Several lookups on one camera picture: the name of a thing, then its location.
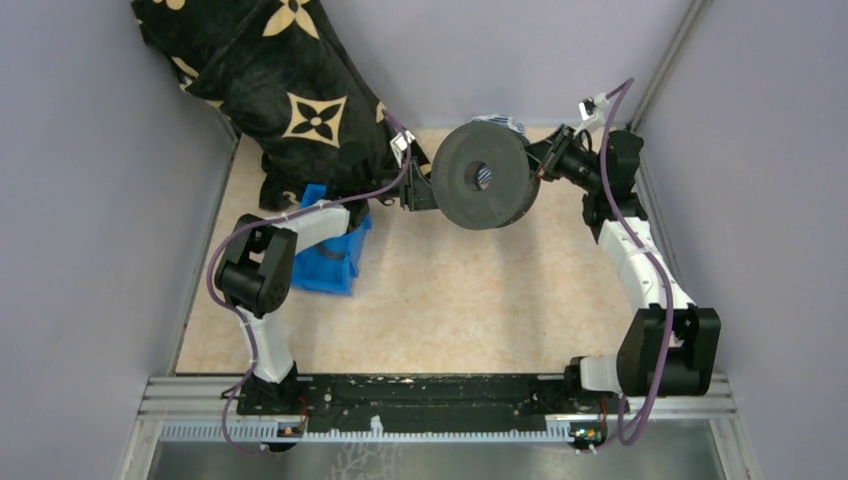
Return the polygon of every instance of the light purple wall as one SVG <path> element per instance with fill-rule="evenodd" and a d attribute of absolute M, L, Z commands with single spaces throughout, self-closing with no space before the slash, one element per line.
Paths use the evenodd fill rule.
<path fill-rule="evenodd" d="M 230 142 L 129 2 L 6 3 L 0 65 L 0 478 L 113 478 Z"/>
<path fill-rule="evenodd" d="M 500 112 L 578 119 L 576 104 L 629 76 L 629 118 L 686 0 L 323 0 L 363 77 L 412 126 Z"/>
<path fill-rule="evenodd" d="M 843 0 L 715 2 L 644 131 L 769 479 L 848 474 L 846 25 Z"/>

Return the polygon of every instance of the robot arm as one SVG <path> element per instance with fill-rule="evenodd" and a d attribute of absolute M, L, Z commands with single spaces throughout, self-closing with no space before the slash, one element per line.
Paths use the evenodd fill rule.
<path fill-rule="evenodd" d="M 258 220 L 262 219 L 244 215 L 236 228 Z M 248 319 L 258 353 L 254 375 L 262 381 L 278 384 L 294 367 L 280 306 L 291 286 L 295 255 L 344 235 L 349 221 L 350 212 L 342 206 L 316 210 L 282 228 L 268 225 L 254 229 L 227 248 L 215 275 L 215 286 Z M 257 261 L 251 254 L 261 254 L 263 258 Z M 250 350 L 246 332 L 245 342 Z"/>
<path fill-rule="evenodd" d="M 506 139 L 507 143 L 518 145 L 510 153 L 515 157 L 508 158 L 506 163 L 527 162 L 530 178 L 518 179 L 517 188 L 524 189 L 521 182 L 538 185 L 540 180 L 550 182 L 567 178 L 586 190 L 583 197 L 584 222 L 614 263 L 634 311 L 633 323 L 617 354 L 574 359 L 572 365 L 566 368 L 566 378 L 573 379 L 573 389 L 646 395 L 661 348 L 666 309 L 672 308 L 673 344 L 669 349 L 659 395 L 703 395 L 709 388 L 712 375 L 720 321 L 713 309 L 699 308 L 677 285 L 656 249 L 647 214 L 633 191 L 644 142 L 626 130 L 609 135 L 608 176 L 616 205 L 636 231 L 643 247 L 637 247 L 613 215 L 601 184 L 599 155 L 583 142 L 588 136 L 583 132 L 603 122 L 605 99 L 602 94 L 585 100 L 581 103 L 584 121 L 578 129 L 562 125 L 540 142 L 516 144 L 517 140 L 511 137 L 514 134 L 507 129 L 502 132 L 495 129 L 492 133 L 489 128 L 486 133 L 495 137 L 510 136 Z M 474 135 L 473 132 L 467 133 L 467 130 L 462 132 L 466 138 Z M 393 143 L 392 147 L 399 156 L 407 145 Z M 474 151 L 471 148 L 462 153 Z M 453 158 L 450 157 L 443 159 L 445 162 L 451 160 Z M 443 183 L 450 186 L 460 182 Z M 485 195 L 491 196 L 493 190 L 487 189 Z M 438 195 L 433 194 L 429 178 L 421 173 L 415 162 L 412 162 L 396 193 L 408 210 L 440 208 L 445 211 L 445 205 L 437 201 Z M 529 204 L 522 204 L 522 208 L 529 208 L 534 199 L 535 196 L 532 196 Z M 324 239 L 344 234 L 349 215 L 343 207 L 318 210 L 285 224 L 284 228 L 268 226 L 255 229 L 227 248 L 217 270 L 216 286 L 224 292 L 228 302 L 249 314 L 258 342 L 255 375 L 261 381 L 279 383 L 293 368 L 279 307 L 288 293 L 295 254 Z M 256 220 L 260 219 L 249 215 L 242 217 L 236 228 Z M 251 252 L 264 252 L 261 263 L 250 259 Z M 659 276 L 644 255 L 646 252 L 651 252 L 658 259 L 671 279 L 671 306 L 665 304 Z"/>

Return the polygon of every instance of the beige flower pattern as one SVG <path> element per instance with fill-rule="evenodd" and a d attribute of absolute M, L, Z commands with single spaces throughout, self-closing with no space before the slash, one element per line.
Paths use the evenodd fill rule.
<path fill-rule="evenodd" d="M 279 1 L 282 6 L 268 19 L 268 23 L 265 24 L 265 31 L 262 32 L 263 37 L 273 37 L 289 28 L 292 23 L 296 23 L 304 32 L 315 39 L 318 38 L 318 29 L 315 28 L 315 23 L 312 21 L 312 17 L 309 16 L 309 12 L 303 8 L 304 5 L 309 3 L 309 0 Z"/>
<path fill-rule="evenodd" d="M 309 100 L 286 92 L 291 102 L 291 121 L 283 138 L 305 138 L 339 147 L 339 126 L 342 123 L 347 95 L 335 100 Z"/>
<path fill-rule="evenodd" d="M 174 62 L 174 65 L 176 65 L 177 68 L 186 74 L 185 81 L 180 83 L 180 89 L 185 92 L 186 88 L 188 88 L 189 85 L 191 85 L 191 83 L 200 76 L 200 74 L 197 73 L 197 70 L 193 69 L 189 64 L 185 63 L 185 60 L 180 57 L 171 57 L 171 61 Z"/>
<path fill-rule="evenodd" d="M 380 123 L 386 119 L 386 114 L 383 113 L 383 110 L 385 109 L 386 106 L 383 105 L 383 101 L 380 100 L 380 103 L 377 104 L 377 123 Z"/>
<path fill-rule="evenodd" d="M 185 0 L 153 0 L 153 3 L 162 3 L 168 6 L 171 10 L 179 10 L 185 6 Z"/>

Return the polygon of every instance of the black fabric with flower pattern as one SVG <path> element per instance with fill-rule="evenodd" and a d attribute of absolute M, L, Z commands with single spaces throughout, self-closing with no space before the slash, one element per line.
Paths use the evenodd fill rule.
<path fill-rule="evenodd" d="M 357 71 L 320 0 L 133 0 L 142 38 L 180 86 L 220 110 L 264 151 L 266 210 L 306 185 L 350 185 L 341 145 L 365 146 L 361 191 L 397 171 L 383 104 Z"/>

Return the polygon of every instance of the blue plastic bin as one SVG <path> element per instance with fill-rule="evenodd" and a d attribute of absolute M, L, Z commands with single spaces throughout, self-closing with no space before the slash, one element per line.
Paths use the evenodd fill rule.
<path fill-rule="evenodd" d="M 308 185 L 300 202 L 308 207 L 324 198 L 327 187 Z M 365 235 L 371 230 L 369 213 L 356 230 L 307 248 L 294 258 L 292 286 L 301 290 L 332 295 L 353 295 L 353 279 L 359 276 L 359 258 Z"/>

